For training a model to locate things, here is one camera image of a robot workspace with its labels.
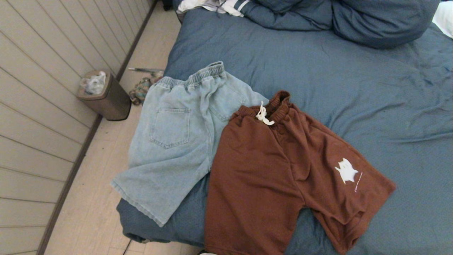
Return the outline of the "rust brown shorts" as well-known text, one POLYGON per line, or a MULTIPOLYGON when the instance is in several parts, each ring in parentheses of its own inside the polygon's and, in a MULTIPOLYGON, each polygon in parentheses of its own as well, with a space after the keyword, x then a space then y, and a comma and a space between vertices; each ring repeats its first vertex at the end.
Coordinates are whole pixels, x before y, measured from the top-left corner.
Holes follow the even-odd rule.
POLYGON ((354 147, 277 92, 236 111, 210 172, 204 226, 215 255, 283 255, 309 208, 341 255, 395 190, 354 147))

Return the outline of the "light blue denim shorts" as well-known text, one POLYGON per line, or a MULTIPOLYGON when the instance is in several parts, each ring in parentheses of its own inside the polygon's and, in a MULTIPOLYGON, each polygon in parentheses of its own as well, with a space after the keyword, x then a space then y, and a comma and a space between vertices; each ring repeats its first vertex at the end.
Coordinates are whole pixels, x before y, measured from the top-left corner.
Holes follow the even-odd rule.
POLYGON ((211 63, 186 80, 163 77, 146 94, 128 169, 112 187, 163 227, 209 173, 223 128, 241 106, 269 100, 211 63))

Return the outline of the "multicoloured cloth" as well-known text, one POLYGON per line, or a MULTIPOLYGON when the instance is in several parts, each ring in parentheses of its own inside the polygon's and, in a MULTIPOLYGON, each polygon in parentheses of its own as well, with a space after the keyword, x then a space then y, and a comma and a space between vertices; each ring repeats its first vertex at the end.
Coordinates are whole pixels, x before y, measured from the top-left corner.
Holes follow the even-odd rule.
POLYGON ((129 91, 129 97, 133 105, 141 105, 144 103, 146 95, 151 86, 156 84, 163 76, 160 77, 145 77, 139 81, 133 89, 129 91))

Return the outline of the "silver metal object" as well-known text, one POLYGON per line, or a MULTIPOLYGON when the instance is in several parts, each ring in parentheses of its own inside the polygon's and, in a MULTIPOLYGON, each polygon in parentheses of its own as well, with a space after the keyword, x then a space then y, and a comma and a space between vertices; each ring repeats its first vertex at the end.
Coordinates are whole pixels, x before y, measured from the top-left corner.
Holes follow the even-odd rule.
POLYGON ((128 68, 130 71, 147 73, 154 77, 163 77, 164 70, 157 69, 157 68, 128 68))

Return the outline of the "brown metal trash bin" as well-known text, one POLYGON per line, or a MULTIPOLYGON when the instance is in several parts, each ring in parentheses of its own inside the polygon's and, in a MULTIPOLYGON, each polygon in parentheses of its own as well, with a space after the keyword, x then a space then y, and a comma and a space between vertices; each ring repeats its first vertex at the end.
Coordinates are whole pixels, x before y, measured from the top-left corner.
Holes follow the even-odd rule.
POLYGON ((76 97, 108 121, 125 120, 131 111, 131 99, 115 76, 108 70, 103 71, 106 72, 107 77, 101 94, 84 94, 84 91, 79 86, 76 97))

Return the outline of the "white striped garment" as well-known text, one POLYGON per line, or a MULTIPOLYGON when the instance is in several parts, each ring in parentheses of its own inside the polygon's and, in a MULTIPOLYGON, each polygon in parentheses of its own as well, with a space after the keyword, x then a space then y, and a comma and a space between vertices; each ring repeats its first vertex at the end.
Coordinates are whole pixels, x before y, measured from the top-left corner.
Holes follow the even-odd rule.
POLYGON ((216 13, 228 13, 231 16, 243 17, 242 9, 251 0, 183 0, 176 13, 182 15, 189 10, 204 8, 216 13))

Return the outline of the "crumpled blue blanket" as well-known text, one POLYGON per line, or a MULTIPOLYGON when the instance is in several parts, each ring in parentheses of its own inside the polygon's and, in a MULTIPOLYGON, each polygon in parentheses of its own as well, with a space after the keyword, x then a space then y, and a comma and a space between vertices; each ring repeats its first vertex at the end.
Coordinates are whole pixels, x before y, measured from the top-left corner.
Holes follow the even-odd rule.
POLYGON ((268 29, 320 31, 333 26, 333 0, 247 0, 235 8, 268 29))

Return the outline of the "clear plastic bin liner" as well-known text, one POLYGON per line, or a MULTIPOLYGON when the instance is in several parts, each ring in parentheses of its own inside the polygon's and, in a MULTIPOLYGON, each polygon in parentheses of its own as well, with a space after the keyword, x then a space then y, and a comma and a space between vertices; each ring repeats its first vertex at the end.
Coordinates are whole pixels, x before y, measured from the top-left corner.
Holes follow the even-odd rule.
POLYGON ((80 87, 84 94, 97 95, 103 92, 107 74, 104 71, 92 71, 81 79, 80 87))

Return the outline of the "blue bed cover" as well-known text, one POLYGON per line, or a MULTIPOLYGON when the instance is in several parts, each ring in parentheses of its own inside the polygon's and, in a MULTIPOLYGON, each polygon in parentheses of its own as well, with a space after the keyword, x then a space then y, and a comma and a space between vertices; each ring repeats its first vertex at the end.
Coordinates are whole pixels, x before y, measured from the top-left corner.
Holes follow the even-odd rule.
POLYGON ((289 32, 190 11, 167 72, 226 69, 291 99, 359 149, 397 186, 351 255, 453 255, 453 41, 432 25, 375 50, 330 31, 289 32))

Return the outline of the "blue pillow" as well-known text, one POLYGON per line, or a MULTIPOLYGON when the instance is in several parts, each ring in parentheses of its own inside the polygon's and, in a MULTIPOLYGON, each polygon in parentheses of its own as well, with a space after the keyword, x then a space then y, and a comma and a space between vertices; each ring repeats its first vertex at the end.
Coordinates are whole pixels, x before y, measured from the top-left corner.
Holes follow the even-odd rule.
POLYGON ((333 0, 336 35, 375 49, 394 48, 421 37, 440 0, 333 0))

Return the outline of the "white pillow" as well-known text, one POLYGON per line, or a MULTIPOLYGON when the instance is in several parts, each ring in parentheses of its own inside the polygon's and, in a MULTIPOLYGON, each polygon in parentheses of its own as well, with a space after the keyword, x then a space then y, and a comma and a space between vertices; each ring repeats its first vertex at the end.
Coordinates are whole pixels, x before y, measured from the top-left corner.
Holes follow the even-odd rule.
POLYGON ((453 1, 440 2, 432 22, 443 34, 453 39, 453 1))

